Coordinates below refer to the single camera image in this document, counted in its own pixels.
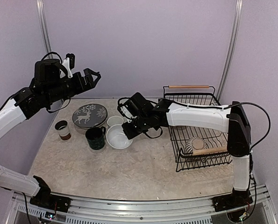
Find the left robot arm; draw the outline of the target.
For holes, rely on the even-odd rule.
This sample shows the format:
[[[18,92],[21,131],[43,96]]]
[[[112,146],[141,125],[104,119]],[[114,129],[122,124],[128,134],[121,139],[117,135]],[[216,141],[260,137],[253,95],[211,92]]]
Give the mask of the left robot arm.
[[[51,105],[59,100],[72,97],[95,88],[101,74],[89,68],[72,73],[75,55],[68,53],[65,59],[60,56],[48,58],[47,53],[35,63],[34,78],[28,87],[11,95],[0,108],[0,139],[17,125],[36,115],[41,109],[52,113]],[[42,206],[51,207],[55,198],[49,186],[37,176],[27,176],[0,165],[0,187],[18,191],[36,199]]]

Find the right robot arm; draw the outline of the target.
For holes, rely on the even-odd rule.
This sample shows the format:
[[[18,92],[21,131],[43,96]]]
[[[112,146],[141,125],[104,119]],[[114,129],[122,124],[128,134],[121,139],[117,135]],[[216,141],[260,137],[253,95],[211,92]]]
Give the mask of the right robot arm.
[[[118,102],[118,112],[127,119],[122,124],[126,137],[131,140],[149,129],[169,126],[193,126],[208,128],[228,134],[227,152],[234,163],[234,186],[228,197],[232,207],[238,207],[250,199],[251,179],[251,128],[243,109],[244,103],[230,105],[192,105],[166,98],[157,103],[147,100],[137,92]]]

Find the white and brown cup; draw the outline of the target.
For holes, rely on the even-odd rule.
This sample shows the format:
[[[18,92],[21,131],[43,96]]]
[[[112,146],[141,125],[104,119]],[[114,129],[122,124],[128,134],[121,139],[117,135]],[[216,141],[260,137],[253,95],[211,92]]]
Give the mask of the white and brown cup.
[[[55,124],[55,130],[62,140],[68,140],[71,137],[71,132],[66,120],[61,120]]]

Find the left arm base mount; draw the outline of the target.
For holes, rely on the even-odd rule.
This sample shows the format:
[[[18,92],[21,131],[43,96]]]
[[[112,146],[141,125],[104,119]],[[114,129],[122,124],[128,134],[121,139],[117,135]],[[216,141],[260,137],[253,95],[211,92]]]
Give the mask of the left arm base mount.
[[[71,199],[65,196],[49,195],[45,199],[31,197],[30,204],[56,212],[67,213],[71,204]]]

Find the dark green mug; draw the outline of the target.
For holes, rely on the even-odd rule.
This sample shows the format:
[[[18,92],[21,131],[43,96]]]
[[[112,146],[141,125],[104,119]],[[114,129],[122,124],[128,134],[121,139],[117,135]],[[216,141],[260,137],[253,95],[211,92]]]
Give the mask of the dark green mug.
[[[89,147],[93,150],[100,150],[105,146],[105,135],[104,126],[89,128],[85,133]]]

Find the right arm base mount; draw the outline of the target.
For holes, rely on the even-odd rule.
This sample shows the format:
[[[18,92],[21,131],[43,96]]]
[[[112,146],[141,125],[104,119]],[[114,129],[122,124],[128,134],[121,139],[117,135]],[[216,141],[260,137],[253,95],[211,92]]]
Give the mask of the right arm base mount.
[[[251,195],[236,195],[234,193],[216,196],[212,201],[215,212],[231,210],[253,203]]]

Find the white ceramic bowl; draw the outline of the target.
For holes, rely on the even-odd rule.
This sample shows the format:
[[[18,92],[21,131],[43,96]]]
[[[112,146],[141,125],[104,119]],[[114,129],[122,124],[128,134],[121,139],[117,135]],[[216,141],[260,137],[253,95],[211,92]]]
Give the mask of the white ceramic bowl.
[[[110,127],[106,134],[108,144],[114,149],[126,149],[133,140],[129,140],[125,135],[122,125],[114,125]]]

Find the light blue mug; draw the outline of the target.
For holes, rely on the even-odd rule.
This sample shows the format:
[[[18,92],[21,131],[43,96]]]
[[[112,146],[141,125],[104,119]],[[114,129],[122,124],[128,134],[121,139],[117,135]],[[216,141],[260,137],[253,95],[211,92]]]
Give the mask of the light blue mug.
[[[110,128],[115,125],[122,125],[124,123],[124,118],[121,116],[111,116],[107,120],[107,126]]]

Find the grey deer pattern plate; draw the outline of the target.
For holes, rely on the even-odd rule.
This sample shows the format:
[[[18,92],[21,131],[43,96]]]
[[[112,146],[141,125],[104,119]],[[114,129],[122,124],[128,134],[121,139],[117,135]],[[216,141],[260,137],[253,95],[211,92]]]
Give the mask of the grey deer pattern plate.
[[[73,123],[82,128],[89,129],[102,125],[108,116],[105,106],[101,104],[87,104],[79,107],[72,115]]]

